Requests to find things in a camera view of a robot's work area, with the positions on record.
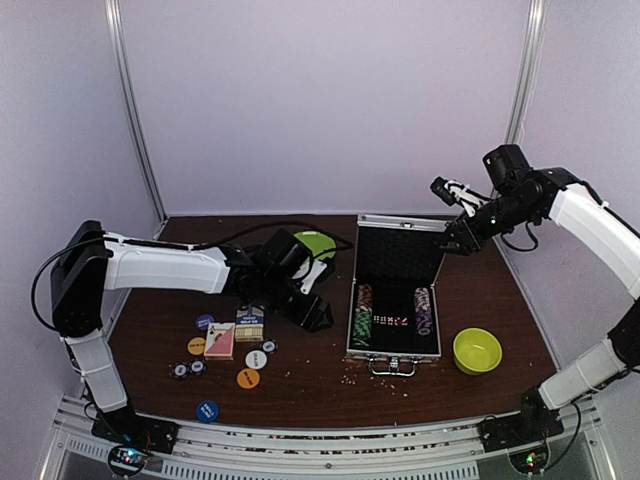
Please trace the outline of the white dealer button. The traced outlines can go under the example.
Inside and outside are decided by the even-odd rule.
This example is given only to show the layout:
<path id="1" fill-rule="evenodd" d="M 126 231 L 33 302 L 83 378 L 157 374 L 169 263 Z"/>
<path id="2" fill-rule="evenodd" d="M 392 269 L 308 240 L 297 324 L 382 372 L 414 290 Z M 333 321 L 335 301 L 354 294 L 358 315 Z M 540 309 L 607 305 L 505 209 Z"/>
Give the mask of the white dealer button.
<path id="1" fill-rule="evenodd" d="M 268 363 L 269 355 L 262 350 L 251 350 L 245 356 L 246 367 L 252 370 L 261 370 Z"/>

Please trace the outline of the red card deck box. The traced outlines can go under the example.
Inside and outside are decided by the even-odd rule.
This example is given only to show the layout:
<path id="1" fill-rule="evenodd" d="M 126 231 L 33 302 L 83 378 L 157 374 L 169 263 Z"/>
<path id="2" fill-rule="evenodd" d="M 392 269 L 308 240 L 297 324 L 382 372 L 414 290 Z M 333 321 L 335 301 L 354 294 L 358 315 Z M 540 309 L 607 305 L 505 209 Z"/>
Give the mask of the red card deck box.
<path id="1" fill-rule="evenodd" d="M 207 330 L 204 357 L 208 360 L 232 360 L 235 345 L 235 324 L 210 323 Z"/>

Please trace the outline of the aluminium poker case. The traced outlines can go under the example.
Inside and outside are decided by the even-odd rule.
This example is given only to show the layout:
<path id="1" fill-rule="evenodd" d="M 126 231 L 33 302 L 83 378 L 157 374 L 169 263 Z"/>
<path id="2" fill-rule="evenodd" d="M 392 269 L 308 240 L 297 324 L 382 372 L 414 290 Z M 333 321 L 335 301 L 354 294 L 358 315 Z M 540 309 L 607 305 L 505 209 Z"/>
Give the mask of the aluminium poker case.
<path id="1" fill-rule="evenodd" d="M 444 260 L 439 248 L 449 220 L 445 217 L 403 217 L 361 214 L 357 219 L 355 266 L 346 356 L 364 360 L 371 375 L 410 378 L 422 363 L 442 356 L 436 301 L 436 284 Z M 352 343 L 358 286 L 373 289 L 372 316 L 401 316 L 406 327 L 373 323 L 369 347 Z M 415 330 L 414 292 L 430 290 L 433 331 L 420 336 Z"/>

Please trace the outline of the orange big blind button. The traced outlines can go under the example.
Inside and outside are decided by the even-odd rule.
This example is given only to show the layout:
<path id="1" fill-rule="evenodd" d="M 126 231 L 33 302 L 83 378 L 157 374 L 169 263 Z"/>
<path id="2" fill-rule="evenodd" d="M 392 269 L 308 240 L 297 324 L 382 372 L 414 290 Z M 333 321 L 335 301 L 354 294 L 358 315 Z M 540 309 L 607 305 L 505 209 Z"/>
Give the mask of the orange big blind button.
<path id="1" fill-rule="evenodd" d="M 256 388 L 261 381 L 261 376 L 258 370 L 252 368 L 244 368 L 238 372 L 236 376 L 237 385 L 245 390 L 251 390 Z"/>

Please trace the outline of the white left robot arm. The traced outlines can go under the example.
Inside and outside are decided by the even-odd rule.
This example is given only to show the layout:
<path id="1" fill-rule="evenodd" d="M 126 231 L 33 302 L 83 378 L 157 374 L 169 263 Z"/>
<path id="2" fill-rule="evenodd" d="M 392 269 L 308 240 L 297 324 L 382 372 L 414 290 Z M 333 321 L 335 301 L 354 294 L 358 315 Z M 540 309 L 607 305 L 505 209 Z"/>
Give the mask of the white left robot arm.
<path id="1" fill-rule="evenodd" d="M 263 243 L 242 247 L 238 234 L 203 243 L 141 239 L 86 220 L 45 260 L 30 290 L 32 312 L 55 332 L 92 396 L 98 417 L 123 444 L 137 442 L 137 415 L 109 344 L 104 302 L 138 289 L 192 291 L 262 303 L 307 332 L 333 325 L 330 303 L 313 292 L 322 276 L 312 250 L 271 222 Z"/>

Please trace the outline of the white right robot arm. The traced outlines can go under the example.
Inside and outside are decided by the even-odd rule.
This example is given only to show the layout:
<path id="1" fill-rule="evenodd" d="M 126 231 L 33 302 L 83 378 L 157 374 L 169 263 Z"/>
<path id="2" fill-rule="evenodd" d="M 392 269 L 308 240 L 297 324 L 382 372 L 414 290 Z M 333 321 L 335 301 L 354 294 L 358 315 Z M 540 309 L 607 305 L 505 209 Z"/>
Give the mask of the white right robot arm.
<path id="1" fill-rule="evenodd" d="M 445 227 L 444 251 L 472 255 L 518 226 L 530 228 L 549 221 L 580 243 L 585 257 L 600 265 L 593 280 L 587 279 L 587 268 L 564 267 L 553 275 L 553 285 L 581 300 L 589 294 L 603 297 L 611 293 L 624 302 L 606 315 L 609 329 L 601 340 L 524 394 L 512 430 L 519 440 L 530 442 L 550 426 L 561 408 L 638 367 L 639 234 L 587 181 L 565 168 L 532 167 L 516 144 L 498 146 L 482 163 L 493 196 L 457 180 L 438 177 L 431 184 L 442 201 L 462 209 Z"/>

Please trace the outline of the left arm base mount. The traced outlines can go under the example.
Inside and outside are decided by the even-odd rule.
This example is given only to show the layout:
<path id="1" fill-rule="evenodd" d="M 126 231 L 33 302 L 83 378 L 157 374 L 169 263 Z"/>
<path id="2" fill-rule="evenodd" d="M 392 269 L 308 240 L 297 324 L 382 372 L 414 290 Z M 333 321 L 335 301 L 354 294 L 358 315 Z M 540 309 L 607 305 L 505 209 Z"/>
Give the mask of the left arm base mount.
<path id="1" fill-rule="evenodd" d="M 163 454 L 173 452 L 178 432 L 177 423 L 140 416 L 129 411 L 100 415 L 91 428 L 94 437 L 132 446 L 138 450 Z"/>

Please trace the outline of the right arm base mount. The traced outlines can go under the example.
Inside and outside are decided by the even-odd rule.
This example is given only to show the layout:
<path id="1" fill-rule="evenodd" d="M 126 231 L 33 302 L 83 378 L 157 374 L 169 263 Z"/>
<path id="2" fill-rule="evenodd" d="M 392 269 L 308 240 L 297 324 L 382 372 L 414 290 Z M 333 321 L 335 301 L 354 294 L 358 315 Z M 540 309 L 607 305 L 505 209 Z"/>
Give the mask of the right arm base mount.
<path id="1" fill-rule="evenodd" d="M 484 452 L 490 453 L 542 442 L 562 434 L 564 425 L 558 417 L 539 423 L 527 421 L 522 413 L 516 413 L 488 416 L 478 424 L 478 432 Z"/>

